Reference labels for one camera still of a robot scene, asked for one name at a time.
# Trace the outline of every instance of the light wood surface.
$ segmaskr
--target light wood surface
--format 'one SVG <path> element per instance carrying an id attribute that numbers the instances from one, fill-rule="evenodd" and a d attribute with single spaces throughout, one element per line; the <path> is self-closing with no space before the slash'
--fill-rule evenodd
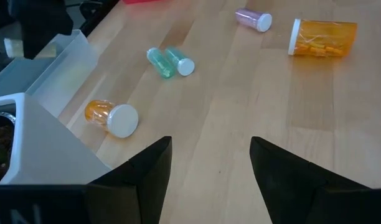
<path id="1" fill-rule="evenodd" d="M 239 26 L 238 7 L 267 11 L 264 33 Z M 294 18 L 359 25 L 346 58 L 287 55 Z M 119 2 L 89 36 L 97 68 L 59 116 L 113 167 L 173 137 L 161 223 L 271 223 L 248 155 L 261 136 L 340 175 L 381 187 L 381 0 Z M 147 49 L 178 46 L 196 62 L 163 80 Z M 85 122 L 93 99 L 129 103 L 140 123 L 116 139 Z"/>

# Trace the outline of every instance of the wood grain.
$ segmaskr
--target wood grain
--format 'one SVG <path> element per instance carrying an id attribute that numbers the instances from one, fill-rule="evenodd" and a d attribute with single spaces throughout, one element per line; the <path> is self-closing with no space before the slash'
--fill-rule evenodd
<path id="1" fill-rule="evenodd" d="M 273 15 L 262 34 L 237 24 L 247 6 Z M 352 21 L 346 58 L 287 55 L 295 18 Z M 381 0 L 119 2 L 88 37 L 97 68 L 59 116 L 116 167 L 164 135 L 173 160 L 161 223 L 271 223 L 248 155 L 261 136 L 369 187 L 381 187 Z M 162 80 L 145 52 L 175 45 L 196 63 Z M 87 124 L 90 100 L 129 103 L 135 133 Z"/>

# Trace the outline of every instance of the soil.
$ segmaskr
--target soil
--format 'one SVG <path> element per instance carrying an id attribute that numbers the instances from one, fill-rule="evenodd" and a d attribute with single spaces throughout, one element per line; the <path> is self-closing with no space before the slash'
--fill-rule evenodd
<path id="1" fill-rule="evenodd" d="M 7 154 L 7 161 L 0 163 L 0 180 L 4 177 L 9 168 L 9 160 L 11 158 L 12 140 L 14 128 L 12 126 L 0 127 L 0 148 L 4 149 Z"/>

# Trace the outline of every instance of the plastic vial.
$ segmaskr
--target plastic vial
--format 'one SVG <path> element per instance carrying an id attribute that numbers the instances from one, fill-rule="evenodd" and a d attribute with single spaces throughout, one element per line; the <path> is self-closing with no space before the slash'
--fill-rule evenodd
<path id="1" fill-rule="evenodd" d="M 272 16 L 269 13 L 255 12 L 248 9 L 236 10 L 236 20 L 248 27 L 252 27 L 260 32 L 267 31 L 272 24 Z"/>
<path id="2" fill-rule="evenodd" d="M 131 105 L 93 100 L 85 107 L 84 114 L 88 122 L 119 138 L 130 136 L 138 126 L 138 113 Z"/>
<path id="3" fill-rule="evenodd" d="M 307 21 L 295 19 L 290 37 L 290 55 L 346 56 L 355 40 L 353 22 Z"/>
<path id="4" fill-rule="evenodd" d="M 195 70 L 195 63 L 175 47 L 168 47 L 164 52 L 182 76 L 188 76 Z"/>
<path id="5" fill-rule="evenodd" d="M 146 52 L 146 57 L 163 78 L 171 78 L 176 74 L 176 69 L 163 56 L 158 48 L 151 48 Z"/>

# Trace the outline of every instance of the red object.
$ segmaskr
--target red object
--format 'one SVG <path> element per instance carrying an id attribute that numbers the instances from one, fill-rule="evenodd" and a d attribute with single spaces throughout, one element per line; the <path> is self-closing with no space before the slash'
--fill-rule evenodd
<path id="1" fill-rule="evenodd" d="M 159 0 L 123 0 L 123 2 L 126 4 L 134 4 L 134 3 L 150 2 L 150 1 L 159 1 Z"/>

